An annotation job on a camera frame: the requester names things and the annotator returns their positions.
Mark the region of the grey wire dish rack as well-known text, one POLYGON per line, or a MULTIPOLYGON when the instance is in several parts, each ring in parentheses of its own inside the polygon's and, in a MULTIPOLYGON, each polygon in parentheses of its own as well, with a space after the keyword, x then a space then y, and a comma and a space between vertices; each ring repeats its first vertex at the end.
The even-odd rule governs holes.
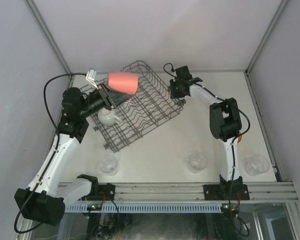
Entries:
POLYGON ((135 61, 122 71, 138 75, 136 94, 114 110, 122 123, 105 126, 97 113, 91 115, 93 129, 104 138, 104 148, 114 153, 180 114, 186 104, 184 99, 170 98, 170 87, 144 61, 135 61))

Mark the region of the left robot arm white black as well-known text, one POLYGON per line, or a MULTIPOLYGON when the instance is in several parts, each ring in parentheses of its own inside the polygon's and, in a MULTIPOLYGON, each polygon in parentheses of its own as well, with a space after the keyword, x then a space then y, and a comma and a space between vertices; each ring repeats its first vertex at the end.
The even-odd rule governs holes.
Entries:
POLYGON ((17 217, 56 226, 66 207, 88 195, 98 195, 97 177, 81 174, 64 191, 58 185, 68 160, 82 143, 89 127, 87 118, 101 109, 112 110, 136 93, 136 83, 106 83, 84 96, 77 87, 62 94, 63 114, 55 125, 56 135, 40 170, 25 189, 14 195, 19 208, 17 217))

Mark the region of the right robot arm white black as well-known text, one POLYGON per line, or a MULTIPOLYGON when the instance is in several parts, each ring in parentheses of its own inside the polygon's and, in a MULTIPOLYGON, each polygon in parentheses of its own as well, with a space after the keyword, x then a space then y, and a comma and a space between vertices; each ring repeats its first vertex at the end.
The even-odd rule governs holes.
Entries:
POLYGON ((172 76, 169 81, 172 99, 189 96, 209 105, 209 129, 221 150, 220 183, 228 189, 230 186, 241 186, 243 179, 238 166, 237 146, 242 121, 237 101, 214 94, 204 86, 201 78, 192 76, 186 65, 179 68, 172 66, 166 73, 172 76))

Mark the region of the white speckled ceramic mug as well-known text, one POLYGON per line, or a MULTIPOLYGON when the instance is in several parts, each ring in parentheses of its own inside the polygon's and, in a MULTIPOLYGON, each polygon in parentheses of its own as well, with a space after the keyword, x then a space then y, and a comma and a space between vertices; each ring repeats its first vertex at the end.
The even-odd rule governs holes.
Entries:
POLYGON ((98 111, 97 118, 103 125, 108 127, 122 123, 122 119, 116 115, 114 110, 108 110, 106 108, 102 108, 98 111))

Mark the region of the pink ceramic cup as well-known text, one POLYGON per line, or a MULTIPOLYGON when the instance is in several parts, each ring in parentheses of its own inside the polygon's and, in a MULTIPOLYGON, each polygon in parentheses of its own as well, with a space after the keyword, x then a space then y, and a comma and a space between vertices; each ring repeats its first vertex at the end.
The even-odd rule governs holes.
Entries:
POLYGON ((107 75, 106 86, 133 96, 138 88, 138 75, 132 72, 111 72, 107 75))

